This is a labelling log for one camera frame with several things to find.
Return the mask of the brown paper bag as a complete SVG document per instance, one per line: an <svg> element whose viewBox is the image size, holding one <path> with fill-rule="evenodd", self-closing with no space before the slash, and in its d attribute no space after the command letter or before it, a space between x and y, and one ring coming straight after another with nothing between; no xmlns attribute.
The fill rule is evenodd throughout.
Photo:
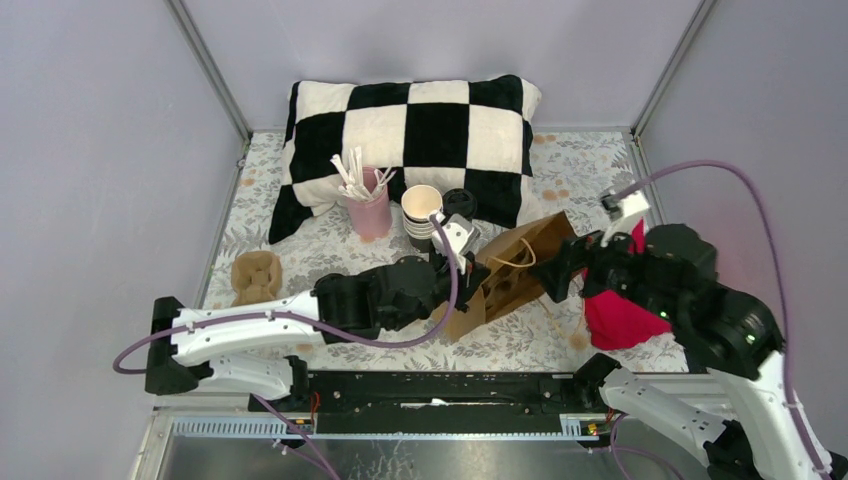
<svg viewBox="0 0 848 480"><path fill-rule="evenodd" d="M563 211L499 234L477 254L490 270L467 302L468 309L455 310L443 332L455 343L519 307L541 297L545 290L530 268L551 260L561 243L576 236Z"/></svg>

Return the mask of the brown cardboard cup carrier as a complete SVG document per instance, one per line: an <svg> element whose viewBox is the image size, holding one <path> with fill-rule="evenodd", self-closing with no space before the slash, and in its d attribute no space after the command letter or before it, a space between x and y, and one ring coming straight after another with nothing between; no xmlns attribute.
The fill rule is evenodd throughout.
<svg viewBox="0 0 848 480"><path fill-rule="evenodd" d="M485 311L488 315L495 315L517 298L521 279L522 274L518 271L499 270L481 285Z"/></svg>

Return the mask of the black cup lid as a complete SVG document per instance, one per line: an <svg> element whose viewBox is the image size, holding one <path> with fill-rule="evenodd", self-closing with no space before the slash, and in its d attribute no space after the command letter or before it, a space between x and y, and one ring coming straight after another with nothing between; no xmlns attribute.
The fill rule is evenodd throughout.
<svg viewBox="0 0 848 480"><path fill-rule="evenodd" d="M446 217L458 214L471 221L475 218L477 209L478 201L469 190L455 188L442 196L442 212Z"/></svg>

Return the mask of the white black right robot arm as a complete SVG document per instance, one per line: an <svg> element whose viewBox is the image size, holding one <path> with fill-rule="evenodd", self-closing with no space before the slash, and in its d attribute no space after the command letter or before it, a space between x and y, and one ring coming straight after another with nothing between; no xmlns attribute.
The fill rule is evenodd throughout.
<svg viewBox="0 0 848 480"><path fill-rule="evenodd" d="M712 479L843 479L847 460L809 433L783 379L786 343L771 310L717 279L716 249L683 224L661 225L643 249L615 234L565 240L530 270L553 301L576 273L582 294L613 292L667 322L676 342L723 389L734 411L726 419L685 403L610 364L573 386L575 402L597 412L622 411L685 449Z"/></svg>

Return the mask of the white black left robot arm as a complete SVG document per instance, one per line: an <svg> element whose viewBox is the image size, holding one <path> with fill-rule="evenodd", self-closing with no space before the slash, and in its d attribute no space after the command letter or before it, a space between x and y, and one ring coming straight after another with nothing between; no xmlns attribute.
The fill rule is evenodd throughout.
<svg viewBox="0 0 848 480"><path fill-rule="evenodd" d="M472 254L452 269L445 256L406 256L357 275L328 274L309 290L253 305L217 310L156 300L151 320L144 389L165 396L215 387L257 394L296 411L309 401L306 361L291 355L260 361L248 351L270 346L321 347L377 342L453 303L458 312L489 276Z"/></svg>

